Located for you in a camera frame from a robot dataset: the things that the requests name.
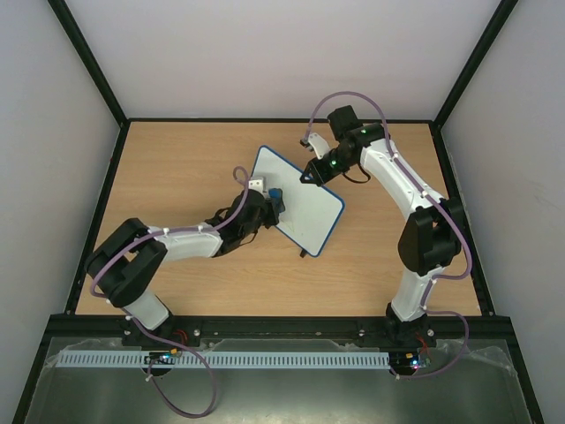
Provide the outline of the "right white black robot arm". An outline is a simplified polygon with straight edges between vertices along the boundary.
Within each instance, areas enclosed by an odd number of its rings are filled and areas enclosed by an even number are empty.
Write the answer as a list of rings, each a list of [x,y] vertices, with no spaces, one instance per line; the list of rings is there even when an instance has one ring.
[[[332,148],[319,135],[306,131],[300,143],[315,157],[300,181],[323,186],[357,166],[382,185],[405,220],[397,245],[402,280],[387,306],[385,335],[394,346],[430,343],[428,298],[437,281],[448,277],[445,270],[453,259],[469,252],[461,231],[463,205],[443,197],[410,167],[391,140],[385,121],[365,125],[351,106],[344,106],[328,115],[328,123],[337,145]]]

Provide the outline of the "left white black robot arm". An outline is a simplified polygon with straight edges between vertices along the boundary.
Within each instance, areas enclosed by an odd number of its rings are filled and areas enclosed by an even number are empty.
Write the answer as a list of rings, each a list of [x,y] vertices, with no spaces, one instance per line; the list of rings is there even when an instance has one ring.
[[[230,207],[193,227],[166,230],[129,218],[87,258],[92,293],[123,310],[144,329],[163,340],[173,335],[173,314],[151,292],[149,284],[167,261],[215,258],[232,252],[244,239],[279,224],[285,210],[283,190],[244,190]]]

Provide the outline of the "blue whiteboard eraser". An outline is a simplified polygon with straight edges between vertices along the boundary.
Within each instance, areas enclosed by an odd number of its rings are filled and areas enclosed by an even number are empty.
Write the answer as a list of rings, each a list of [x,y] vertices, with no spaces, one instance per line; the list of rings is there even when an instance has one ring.
[[[283,190],[280,188],[270,188],[267,194],[268,198],[274,203],[281,203],[283,201]]]

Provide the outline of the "small blue-framed whiteboard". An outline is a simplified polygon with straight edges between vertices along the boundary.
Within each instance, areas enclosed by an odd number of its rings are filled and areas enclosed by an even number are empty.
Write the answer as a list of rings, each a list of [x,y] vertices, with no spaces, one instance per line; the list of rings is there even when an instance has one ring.
[[[301,174],[295,164],[266,145],[259,148],[252,167],[252,177],[266,179],[267,191],[283,191],[285,211],[276,228],[297,244],[303,254],[317,257],[345,210],[345,202],[326,187],[301,183]]]

